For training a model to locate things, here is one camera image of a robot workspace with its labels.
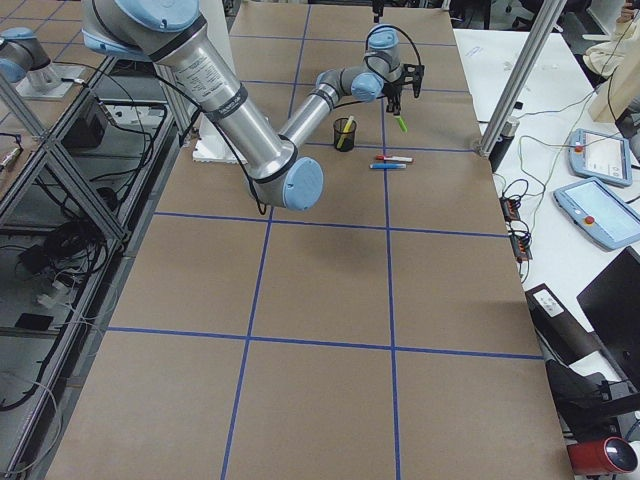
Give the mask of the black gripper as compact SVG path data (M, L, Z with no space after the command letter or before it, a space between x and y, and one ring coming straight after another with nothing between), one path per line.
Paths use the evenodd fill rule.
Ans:
M383 16L383 0L372 0L373 22L379 23ZM392 81L386 81L382 92L387 100L386 113L399 116L401 113L401 92L405 86L412 88L413 96L421 94L422 82L425 75L423 64L402 64L399 76Z

